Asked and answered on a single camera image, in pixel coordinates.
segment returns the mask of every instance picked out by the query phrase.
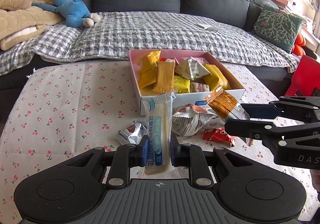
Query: pink box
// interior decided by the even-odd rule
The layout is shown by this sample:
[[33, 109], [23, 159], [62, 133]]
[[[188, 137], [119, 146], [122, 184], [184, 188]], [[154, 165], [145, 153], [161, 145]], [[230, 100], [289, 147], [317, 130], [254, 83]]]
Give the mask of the pink box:
[[[142, 91], [140, 91], [138, 87], [138, 79], [139, 79], [139, 71], [140, 66], [137, 64], [139, 59], [150, 52], [155, 50], [130, 50], [129, 58], [130, 58], [130, 67], [131, 67], [131, 75], [134, 91], [137, 98], [137, 103], [139, 105], [140, 115], [145, 115], [143, 101], [149, 98], [154, 97], [151, 95], [152, 88], [148, 89], [145, 87]], [[160, 57], [164, 58], [172, 58], [176, 57], [177, 59], [181, 57], [203, 57], [210, 64], [214, 64], [219, 68], [219, 70], [223, 73], [223, 75], [228, 80], [232, 90], [227, 90], [232, 96], [234, 96], [238, 101], [241, 99], [245, 88], [240, 84], [240, 82], [233, 76], [231, 72], [229, 72], [218, 60], [216, 60], [210, 53], [204, 51], [186, 51], [186, 50], [161, 50]], [[210, 92], [197, 92], [197, 93], [182, 93], [177, 94], [176, 99], [173, 102], [173, 107], [181, 106], [184, 104], [192, 103], [204, 108], [208, 108], [207, 102], [205, 101], [205, 96], [207, 96]]]

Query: cherry print tablecloth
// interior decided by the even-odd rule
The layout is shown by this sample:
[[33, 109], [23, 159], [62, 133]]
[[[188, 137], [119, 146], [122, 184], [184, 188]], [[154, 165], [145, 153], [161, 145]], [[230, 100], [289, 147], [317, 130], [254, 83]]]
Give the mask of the cherry print tablecloth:
[[[268, 103], [276, 98], [242, 65], [225, 66], [246, 87], [243, 102]], [[139, 116], [128, 62], [86, 61], [42, 68], [30, 76], [6, 123], [0, 140], [0, 221], [18, 223], [21, 218], [13, 192], [24, 178], [102, 146], [114, 151], [114, 138]], [[296, 122], [278, 118], [278, 126]], [[211, 151], [219, 143], [206, 142], [199, 134], [180, 138]], [[307, 191], [300, 215], [309, 220], [319, 206], [309, 170], [273, 163], [273, 156], [261, 142], [248, 147], [236, 138], [233, 151], [297, 178]]]

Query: gray plaid blanket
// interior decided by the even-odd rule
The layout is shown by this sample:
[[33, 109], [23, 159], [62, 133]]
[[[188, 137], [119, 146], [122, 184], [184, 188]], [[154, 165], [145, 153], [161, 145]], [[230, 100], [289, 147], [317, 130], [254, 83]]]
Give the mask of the gray plaid blanket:
[[[284, 50], [244, 30], [210, 18], [165, 12], [100, 13], [92, 28], [64, 22], [0, 54], [0, 75], [27, 65], [34, 53], [57, 62], [89, 58], [128, 60], [130, 49], [185, 49], [210, 52], [219, 61], [296, 70], [298, 61]], [[209, 24], [219, 31], [201, 29]]]

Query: snack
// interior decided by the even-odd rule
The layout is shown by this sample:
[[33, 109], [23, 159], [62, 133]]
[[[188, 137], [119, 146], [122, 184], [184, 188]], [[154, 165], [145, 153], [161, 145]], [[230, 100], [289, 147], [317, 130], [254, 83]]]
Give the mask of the snack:
[[204, 64], [204, 67], [210, 72], [210, 74], [203, 76], [204, 82], [209, 85], [210, 91], [216, 90], [219, 86], [222, 86], [224, 90], [231, 89], [228, 80], [217, 66]]
[[250, 119], [249, 114], [237, 102], [235, 97], [223, 90], [221, 86], [206, 96], [205, 99], [208, 105], [224, 122], [227, 122], [230, 118]]
[[190, 80], [175, 75], [173, 77], [173, 87], [178, 89], [178, 93], [190, 93]]
[[177, 66], [179, 64], [179, 61], [176, 57], [173, 57], [171, 59], [168, 59], [168, 58], [160, 58], [159, 61], [166, 61], [166, 62], [174, 62], [175, 65]]
[[193, 57], [180, 62], [180, 64], [175, 67], [174, 72], [191, 80], [210, 74], [210, 72]]
[[[205, 58], [202, 58], [202, 57], [193, 57], [193, 58], [201, 64], [209, 64], [209, 62]], [[180, 62], [184, 61], [185, 59], [188, 59], [188, 57], [180, 58]]]
[[172, 59], [168, 59], [168, 58], [160, 58], [159, 61], [173, 62]]
[[167, 92], [143, 101], [149, 136], [146, 175], [166, 172], [170, 168], [169, 143], [175, 97], [173, 92]]
[[216, 114], [193, 104], [178, 106], [172, 115], [172, 132], [180, 136], [192, 136], [210, 119], [217, 117]]
[[178, 61], [178, 59], [177, 59], [176, 57], [173, 57], [172, 60], [174, 61], [174, 63], [176, 64], [176, 66], [179, 65], [180, 62]]
[[140, 77], [138, 86], [140, 89], [156, 82], [157, 64], [161, 50], [150, 52], [139, 60]]
[[152, 94], [159, 95], [173, 90], [174, 62], [157, 61], [157, 78]]
[[230, 147], [235, 146], [235, 137], [230, 136], [224, 130], [224, 127], [216, 128], [216, 129], [212, 129], [212, 130], [205, 130], [203, 133], [202, 139], [212, 141], [212, 142], [227, 142], [230, 144]]
[[209, 85], [207, 84], [201, 84], [198, 82], [191, 82], [191, 92], [208, 92], [210, 91]]
[[140, 121], [133, 121], [131, 126], [128, 126], [122, 131], [118, 131], [115, 137], [121, 145], [137, 145], [145, 134], [147, 134], [146, 127]]

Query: green pillow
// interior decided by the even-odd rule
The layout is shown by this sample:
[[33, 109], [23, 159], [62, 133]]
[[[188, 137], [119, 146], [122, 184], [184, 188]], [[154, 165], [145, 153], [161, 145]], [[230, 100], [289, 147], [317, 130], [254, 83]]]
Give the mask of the green pillow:
[[290, 53], [301, 24], [300, 17], [264, 5], [253, 28], [256, 35]]

